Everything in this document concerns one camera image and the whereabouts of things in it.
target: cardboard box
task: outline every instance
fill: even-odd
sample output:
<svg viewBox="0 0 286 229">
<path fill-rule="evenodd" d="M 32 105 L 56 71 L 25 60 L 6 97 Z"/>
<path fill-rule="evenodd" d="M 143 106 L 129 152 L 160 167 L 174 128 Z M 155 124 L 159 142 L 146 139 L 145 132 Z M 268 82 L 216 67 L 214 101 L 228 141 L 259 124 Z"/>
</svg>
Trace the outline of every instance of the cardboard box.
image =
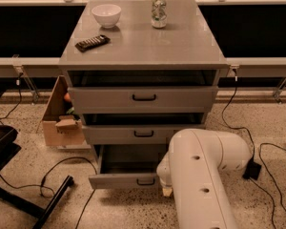
<svg viewBox="0 0 286 229">
<path fill-rule="evenodd" d="M 42 118 L 43 133 L 47 146 L 69 146 L 85 143 L 82 122 L 66 115 L 72 106 L 64 100 L 68 86 L 64 76 L 58 76 Z"/>
</svg>

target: cabinet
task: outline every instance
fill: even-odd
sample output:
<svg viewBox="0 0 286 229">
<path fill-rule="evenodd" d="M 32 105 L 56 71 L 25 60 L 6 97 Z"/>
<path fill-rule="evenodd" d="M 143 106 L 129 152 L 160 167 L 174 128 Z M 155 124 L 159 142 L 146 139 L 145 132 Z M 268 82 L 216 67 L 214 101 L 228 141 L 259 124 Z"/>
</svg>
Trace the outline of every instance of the cabinet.
<svg viewBox="0 0 286 229">
<path fill-rule="evenodd" d="M 59 66 L 98 163 L 92 187 L 157 187 L 156 167 L 172 136 L 204 128 L 227 66 L 194 0 L 169 1 L 175 20 L 163 30 L 150 24 L 151 0 L 114 0 L 123 15 L 116 28 L 101 29 L 90 11 L 111 2 L 89 2 Z M 76 42 L 98 33 L 111 43 L 76 51 Z"/>
</svg>

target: bowl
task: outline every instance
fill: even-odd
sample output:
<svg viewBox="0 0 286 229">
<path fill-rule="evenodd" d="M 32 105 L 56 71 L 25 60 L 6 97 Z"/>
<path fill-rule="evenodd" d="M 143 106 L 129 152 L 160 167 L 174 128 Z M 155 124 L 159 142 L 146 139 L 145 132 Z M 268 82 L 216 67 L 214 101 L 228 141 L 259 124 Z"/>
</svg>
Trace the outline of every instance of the bowl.
<svg viewBox="0 0 286 229">
<path fill-rule="evenodd" d="M 92 9 L 92 14 L 103 28 L 112 28 L 118 22 L 121 8 L 115 4 L 103 4 Z"/>
</svg>

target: concrete floor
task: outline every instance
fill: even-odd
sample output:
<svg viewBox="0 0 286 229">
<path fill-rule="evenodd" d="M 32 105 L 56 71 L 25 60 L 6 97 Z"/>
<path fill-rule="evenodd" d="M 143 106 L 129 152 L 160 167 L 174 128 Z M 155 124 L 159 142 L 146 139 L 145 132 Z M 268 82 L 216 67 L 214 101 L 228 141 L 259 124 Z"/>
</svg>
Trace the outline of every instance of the concrete floor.
<svg viewBox="0 0 286 229">
<path fill-rule="evenodd" d="M 230 92 L 219 93 L 207 118 L 207 129 L 230 131 L 222 125 L 221 120 L 221 112 L 230 95 Z M 7 99 L 9 98 L 3 97 L 0 101 L 0 117 L 5 116 L 16 104 L 17 97 L 12 102 L 7 102 Z M 82 156 L 93 161 L 90 150 L 71 151 L 47 147 L 42 126 L 39 125 L 47 98 L 41 97 L 36 105 L 31 105 L 30 96 L 23 99 L 16 110 L 3 120 L 4 124 L 11 125 L 18 131 L 15 142 L 22 147 L 18 155 L 1 172 L 10 184 L 17 187 L 40 184 L 43 175 L 66 157 Z M 257 103 L 257 99 L 263 99 L 263 103 Z M 225 116 L 231 126 L 245 126 L 252 132 L 256 147 L 256 162 L 262 164 L 258 158 L 259 144 L 262 142 L 271 142 L 286 149 L 286 100 L 278 105 L 269 94 L 251 98 L 239 93 L 234 103 L 227 109 Z M 245 132 L 237 133 L 250 144 Z M 276 178 L 283 195 L 283 204 L 286 206 L 286 154 L 268 145 L 263 147 L 262 156 Z M 68 189 L 43 228 L 75 228 L 81 211 L 92 193 L 92 187 L 88 181 L 88 176 L 92 174 L 94 170 L 91 164 L 82 159 L 61 163 L 51 172 L 46 185 L 54 190 L 58 189 L 67 175 L 74 178 L 75 184 Z M 243 171 L 221 173 L 239 228 L 274 228 L 271 224 L 273 205 L 270 197 L 250 180 L 244 180 L 241 177 L 242 174 Z M 279 204 L 277 188 L 264 167 L 257 183 L 274 197 L 276 228 L 286 229 L 286 212 Z M 47 199 L 41 198 L 38 188 L 15 190 L 7 186 L 1 178 L 0 186 L 42 207 L 49 203 Z M 0 229 L 32 228 L 35 222 L 35 218 L 0 200 Z M 96 190 L 78 228 L 176 229 L 178 223 L 174 197 L 164 198 L 161 190 L 156 189 Z"/>
</svg>

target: black screen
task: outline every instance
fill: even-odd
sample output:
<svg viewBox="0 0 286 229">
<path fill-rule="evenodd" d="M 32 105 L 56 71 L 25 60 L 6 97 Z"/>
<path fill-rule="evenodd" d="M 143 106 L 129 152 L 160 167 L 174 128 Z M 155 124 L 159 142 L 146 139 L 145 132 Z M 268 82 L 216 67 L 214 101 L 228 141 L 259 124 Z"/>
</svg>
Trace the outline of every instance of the black screen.
<svg viewBox="0 0 286 229">
<path fill-rule="evenodd" d="M 286 5 L 199 8 L 225 57 L 286 57 Z"/>
<path fill-rule="evenodd" d="M 0 7 L 0 57 L 60 57 L 84 8 Z"/>
</svg>

